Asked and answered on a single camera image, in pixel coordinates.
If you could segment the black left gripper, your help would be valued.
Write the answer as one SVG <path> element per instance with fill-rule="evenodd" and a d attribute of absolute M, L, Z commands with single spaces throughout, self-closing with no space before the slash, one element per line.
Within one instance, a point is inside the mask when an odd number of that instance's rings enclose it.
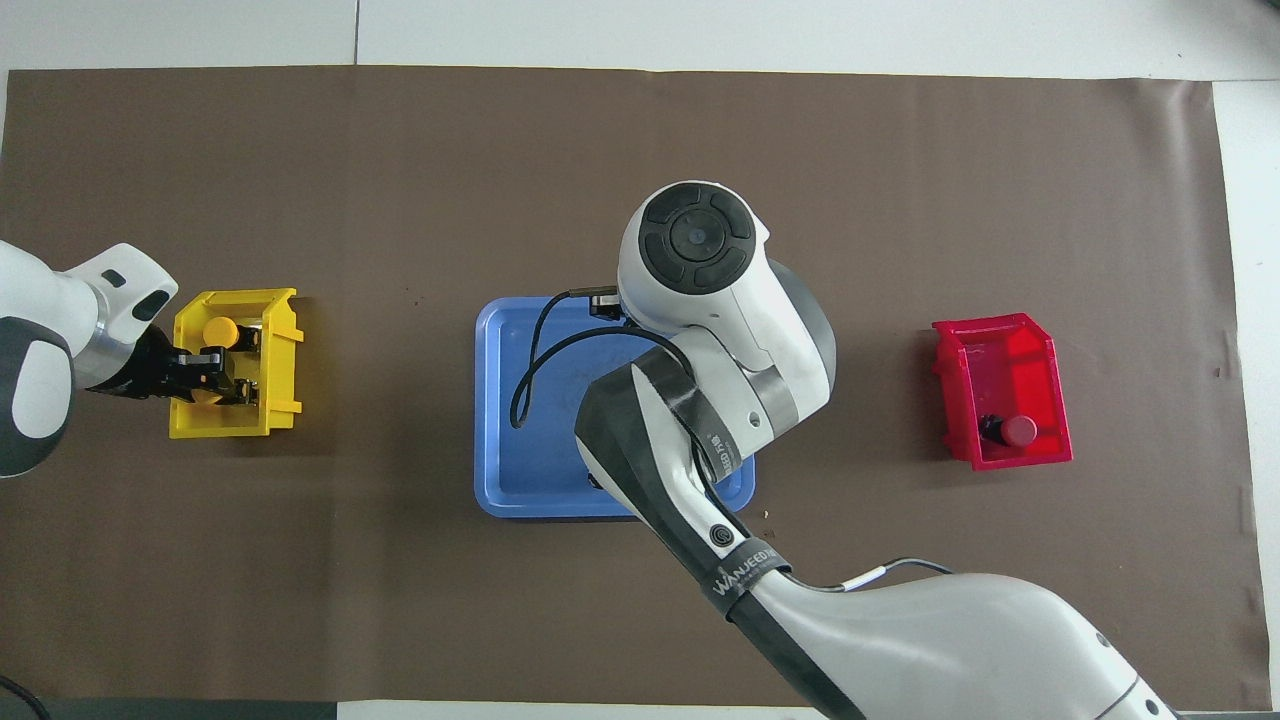
<path fill-rule="evenodd" d="M 227 347 L 204 347 L 196 354 L 187 354 L 174 346 L 161 328 L 146 328 L 123 366 L 105 380 L 105 395 L 138 400 L 186 397 L 187 388 L 177 380 L 179 357 L 183 357 L 184 373 L 218 375 L 215 405 L 257 405 L 259 387 L 255 382 L 225 375 L 228 355 Z"/>

